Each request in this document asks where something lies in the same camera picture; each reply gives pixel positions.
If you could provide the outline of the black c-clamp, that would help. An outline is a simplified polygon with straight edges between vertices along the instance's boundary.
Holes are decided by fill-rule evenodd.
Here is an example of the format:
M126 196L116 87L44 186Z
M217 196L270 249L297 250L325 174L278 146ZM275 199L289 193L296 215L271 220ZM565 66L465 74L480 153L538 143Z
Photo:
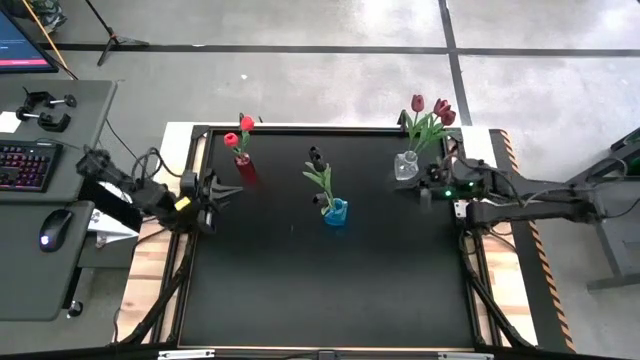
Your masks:
M40 114L33 114L27 107L19 107L15 112L16 118L20 121L27 121L29 119L36 119L38 126L48 132L62 133L64 132L71 122L71 116L64 113L58 120L52 115L41 112Z
M76 108L77 100L72 94L66 94L61 99L56 99L47 91L26 92L24 106L29 110L35 109L39 105L48 108L55 108L57 105L66 105L67 107Z

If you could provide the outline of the white paper sheet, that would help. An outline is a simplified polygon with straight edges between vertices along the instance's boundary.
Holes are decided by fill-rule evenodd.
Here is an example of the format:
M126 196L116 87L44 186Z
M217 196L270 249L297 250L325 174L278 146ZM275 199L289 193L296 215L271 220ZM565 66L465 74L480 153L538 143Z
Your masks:
M17 118L15 112L0 112L0 133L13 134L21 123L22 121Z

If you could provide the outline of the backlit black keyboard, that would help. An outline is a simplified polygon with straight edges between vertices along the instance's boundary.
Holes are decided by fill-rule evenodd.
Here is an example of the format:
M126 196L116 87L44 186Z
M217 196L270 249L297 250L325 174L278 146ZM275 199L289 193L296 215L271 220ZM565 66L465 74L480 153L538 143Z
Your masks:
M56 143L0 140L0 191L45 192L62 150Z

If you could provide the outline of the blue cut glass vase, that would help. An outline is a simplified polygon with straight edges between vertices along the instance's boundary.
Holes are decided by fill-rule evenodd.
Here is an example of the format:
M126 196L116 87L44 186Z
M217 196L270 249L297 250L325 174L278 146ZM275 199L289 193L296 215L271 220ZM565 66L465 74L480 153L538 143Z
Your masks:
M344 226L347 219L349 203L341 198L334 198L332 203L325 206L321 213L324 222L329 226Z

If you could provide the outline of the grey metal side table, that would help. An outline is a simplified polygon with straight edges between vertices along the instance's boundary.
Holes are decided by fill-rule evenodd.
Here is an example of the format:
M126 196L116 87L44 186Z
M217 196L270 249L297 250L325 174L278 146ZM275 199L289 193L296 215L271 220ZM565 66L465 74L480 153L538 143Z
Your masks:
M589 292L640 286L640 126L618 139L572 148L555 176L594 181L591 195L604 218L546 223L554 269L577 276Z

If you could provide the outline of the red glass vase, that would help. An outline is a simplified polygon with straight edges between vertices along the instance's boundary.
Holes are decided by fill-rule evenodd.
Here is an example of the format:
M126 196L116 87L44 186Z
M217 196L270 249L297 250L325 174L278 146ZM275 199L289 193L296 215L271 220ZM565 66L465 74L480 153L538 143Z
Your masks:
M259 177L250 155L248 153L241 153L235 157L234 161L244 183L251 186L257 185Z

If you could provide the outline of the black orange hazard striped board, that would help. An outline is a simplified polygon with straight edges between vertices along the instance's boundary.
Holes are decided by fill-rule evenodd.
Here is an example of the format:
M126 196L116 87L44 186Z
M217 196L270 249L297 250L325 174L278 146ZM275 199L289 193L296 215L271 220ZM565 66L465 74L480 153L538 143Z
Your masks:
M533 221L499 223L482 237L494 300L527 342L574 353L557 286Z

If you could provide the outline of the clear cut glass vase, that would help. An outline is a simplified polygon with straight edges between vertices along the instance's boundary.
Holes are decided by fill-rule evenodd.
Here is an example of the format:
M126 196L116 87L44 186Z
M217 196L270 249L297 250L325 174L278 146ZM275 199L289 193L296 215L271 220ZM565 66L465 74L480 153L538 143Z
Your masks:
M418 155L411 150L399 153L394 159L394 174L398 181L410 180L419 172Z

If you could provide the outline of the yellow pole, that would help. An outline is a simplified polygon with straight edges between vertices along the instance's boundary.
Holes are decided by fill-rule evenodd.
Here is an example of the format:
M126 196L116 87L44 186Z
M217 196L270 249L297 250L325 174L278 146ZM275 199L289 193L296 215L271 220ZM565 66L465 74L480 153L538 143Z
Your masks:
M50 34L47 32L46 28L42 25L40 19L38 18L38 16L36 15L35 11L33 10L33 7L31 6L30 2L28 0L21 0L24 7L27 9L27 11L29 12L31 18L33 19L33 21L38 25L39 29L41 30L42 34L44 35L44 37L46 38L49 46L51 47L51 49L54 51L56 57L54 58L54 62L62 68L62 70L72 79L72 80L78 80L78 77L68 68L67 63L64 59L64 57L61 55L58 47L56 46L56 44L54 43L54 41L52 40Z

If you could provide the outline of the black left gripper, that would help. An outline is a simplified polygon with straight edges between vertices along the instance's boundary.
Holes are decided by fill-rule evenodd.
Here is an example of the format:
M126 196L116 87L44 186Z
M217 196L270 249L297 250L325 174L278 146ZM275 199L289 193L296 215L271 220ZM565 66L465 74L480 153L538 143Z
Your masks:
M193 173L192 180L192 204L194 214L199 215L199 231L204 234L215 234L216 225L214 214L212 213L215 210L215 206L211 198L212 185L214 196L231 196L242 192L243 187L221 184L213 169L206 169L203 177Z

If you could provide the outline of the computer monitor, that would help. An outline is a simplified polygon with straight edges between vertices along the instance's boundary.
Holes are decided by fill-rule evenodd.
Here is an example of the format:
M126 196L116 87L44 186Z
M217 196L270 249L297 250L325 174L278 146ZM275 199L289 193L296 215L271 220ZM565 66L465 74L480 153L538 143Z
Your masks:
M0 6L0 74L58 71L54 59Z

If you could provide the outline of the grey side desk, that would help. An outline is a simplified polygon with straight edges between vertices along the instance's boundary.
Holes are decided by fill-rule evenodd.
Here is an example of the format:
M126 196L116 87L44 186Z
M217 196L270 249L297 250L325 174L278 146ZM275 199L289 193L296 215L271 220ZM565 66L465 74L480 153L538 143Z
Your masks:
M105 80L0 79L0 112L14 111L25 92L47 91L54 97L73 95L78 105L53 109L55 120L71 120L62 133L47 132L29 120L0 141L49 141L64 146L44 193L0 191L0 321L51 321L67 296L92 212L91 197L82 193L84 178L75 165L83 147L94 147L112 105L117 84ZM40 228L55 210L72 214L66 240L52 253L40 250Z

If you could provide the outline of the red artificial tulip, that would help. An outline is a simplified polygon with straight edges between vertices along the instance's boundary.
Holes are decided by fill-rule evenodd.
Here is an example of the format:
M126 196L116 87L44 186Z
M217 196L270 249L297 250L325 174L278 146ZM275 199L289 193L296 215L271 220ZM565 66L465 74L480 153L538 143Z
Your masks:
M245 133L227 133L224 138L224 144L237 156L242 157L245 154Z
M255 121L249 115L244 115L240 120L240 130L241 130L241 139L240 139L240 154L243 155L246 153L246 148L250 139L250 132L255 127Z

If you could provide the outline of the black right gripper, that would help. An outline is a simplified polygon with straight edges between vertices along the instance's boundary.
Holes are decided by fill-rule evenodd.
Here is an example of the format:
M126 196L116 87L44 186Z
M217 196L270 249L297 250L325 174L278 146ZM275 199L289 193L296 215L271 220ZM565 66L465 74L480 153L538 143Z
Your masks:
M419 195L420 211L423 214L431 211L431 198L434 200L469 200L484 198L489 193L485 176L477 171L449 171L447 182L431 182L426 175L418 181L398 182L395 191L411 191L419 193L423 188L428 192Z

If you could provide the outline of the folded white paper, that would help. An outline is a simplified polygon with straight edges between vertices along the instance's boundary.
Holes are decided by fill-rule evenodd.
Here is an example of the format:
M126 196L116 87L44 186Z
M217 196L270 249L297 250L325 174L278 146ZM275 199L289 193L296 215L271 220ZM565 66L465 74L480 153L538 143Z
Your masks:
M96 235L97 248L102 248L112 242L139 236L138 232L97 209L92 212L87 231Z

